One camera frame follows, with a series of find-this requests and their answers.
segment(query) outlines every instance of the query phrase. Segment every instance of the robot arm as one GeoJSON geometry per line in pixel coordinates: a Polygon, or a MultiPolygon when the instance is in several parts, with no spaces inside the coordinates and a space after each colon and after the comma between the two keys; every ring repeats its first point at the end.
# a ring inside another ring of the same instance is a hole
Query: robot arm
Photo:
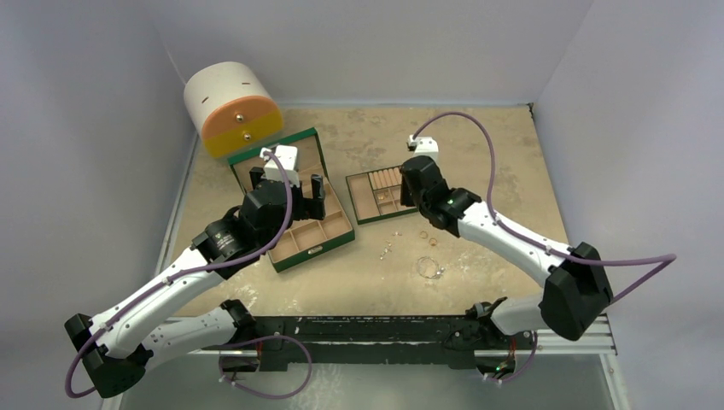
{"type": "Polygon", "coordinates": [[[432,138],[409,138],[413,157],[401,167],[403,205],[414,206],[432,226],[478,243],[527,273],[543,292],[525,298],[501,298],[493,304],[476,303],[466,313],[492,322],[505,335],[550,328],[559,336],[578,340],[596,317],[609,306],[613,295],[601,266],[587,266],[551,255],[551,249],[583,259],[600,260],[587,243],[572,248],[530,231],[500,213],[489,213],[487,204],[465,188],[449,188],[435,163],[437,144],[432,138]],[[536,248],[504,231],[507,226],[546,243],[536,248]]]}
{"type": "MultiPolygon", "coordinates": [[[[288,176],[291,188],[291,218],[324,218],[322,177],[312,176],[312,197],[302,195],[296,172],[296,147],[279,145],[275,156],[288,176]]],[[[248,331],[253,318],[239,301],[227,301],[209,313],[182,319],[170,325],[164,322],[183,305],[204,291],[221,284],[260,256],[242,263],[178,275],[185,269],[234,261],[258,254],[280,231],[284,221],[287,194],[282,175],[273,161],[250,171],[253,190],[242,205],[229,209],[223,218],[209,224],[191,246],[161,274],[133,295],[95,316],[76,314],[66,324],[73,345],[82,352],[82,361],[101,397],[117,395],[135,384],[153,367],[181,354],[236,340],[248,331]],[[107,325],[118,312],[120,319],[107,325]]]]}

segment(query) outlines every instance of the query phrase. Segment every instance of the white cylindrical container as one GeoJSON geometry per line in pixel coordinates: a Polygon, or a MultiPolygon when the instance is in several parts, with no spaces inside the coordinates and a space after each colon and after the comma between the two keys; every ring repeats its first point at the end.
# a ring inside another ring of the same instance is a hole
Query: white cylindrical container
{"type": "Polygon", "coordinates": [[[227,61],[189,79],[184,102],[214,158],[247,148],[283,128],[282,114],[251,69],[227,61]]]}

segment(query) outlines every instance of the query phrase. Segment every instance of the open jewelry box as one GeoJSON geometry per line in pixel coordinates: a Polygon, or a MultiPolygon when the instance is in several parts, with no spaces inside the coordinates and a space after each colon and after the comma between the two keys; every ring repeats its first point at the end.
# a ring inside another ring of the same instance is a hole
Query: open jewelry box
{"type": "Polygon", "coordinates": [[[416,212],[400,203],[400,167],[388,167],[347,176],[354,215],[359,225],[416,212]]]}
{"type": "MultiPolygon", "coordinates": [[[[302,192],[305,197],[310,197],[312,193],[310,182],[312,174],[322,176],[326,211],[324,220],[295,221],[282,235],[277,246],[269,251],[271,264],[277,272],[281,272],[353,241],[354,229],[327,177],[327,167],[324,164],[324,155],[317,130],[310,128],[280,138],[266,147],[272,148],[278,144],[292,145],[299,150],[299,180],[302,182],[302,192]]],[[[264,166],[264,160],[259,158],[260,151],[261,148],[251,149],[229,158],[231,171],[244,193],[251,190],[249,170],[253,167],[264,166]]]]}

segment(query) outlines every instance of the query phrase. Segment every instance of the beige table surface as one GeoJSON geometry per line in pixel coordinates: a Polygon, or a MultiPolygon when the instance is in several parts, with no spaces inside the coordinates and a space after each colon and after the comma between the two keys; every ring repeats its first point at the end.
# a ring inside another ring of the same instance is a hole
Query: beige table surface
{"type": "MultiPolygon", "coordinates": [[[[406,137],[442,108],[291,108],[283,111],[283,135],[317,128],[330,182],[353,224],[356,239],[287,271],[268,258],[249,266],[177,312],[196,316],[226,299],[240,299],[252,314],[444,314],[462,313],[474,302],[539,291],[523,272],[483,247],[437,231],[419,214],[357,226],[345,176],[401,164],[411,155],[406,137]],[[398,231],[401,236],[394,237],[398,231]],[[419,237],[427,231],[431,247],[419,237]],[[383,261],[385,241],[392,252],[383,261]],[[446,268],[442,278],[417,275],[418,258],[446,268]]],[[[528,107],[469,108],[493,138],[498,164],[493,203],[516,222],[565,242],[546,164],[528,107]]],[[[484,137],[469,121],[446,117],[427,128],[440,147],[438,163],[452,187],[484,196],[489,155],[484,137]]],[[[242,201],[228,166],[200,149],[183,205],[173,258],[204,227],[242,201]]]]}

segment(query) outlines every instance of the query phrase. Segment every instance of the white wall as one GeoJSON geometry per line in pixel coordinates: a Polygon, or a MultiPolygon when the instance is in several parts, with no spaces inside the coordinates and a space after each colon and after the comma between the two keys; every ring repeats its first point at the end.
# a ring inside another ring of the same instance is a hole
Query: white wall
{"type": "Polygon", "coordinates": [[[723,2],[598,0],[534,111],[571,240],[680,256],[610,309],[641,409],[724,407],[723,38],[723,2]]]}
{"type": "Polygon", "coordinates": [[[193,141],[183,85],[135,2],[3,0],[0,32],[0,408],[95,408],[63,392],[63,323],[151,275],[193,141]]]}
{"type": "Polygon", "coordinates": [[[530,103],[592,0],[147,0],[186,78],[248,64],[281,103],[530,103]]]}

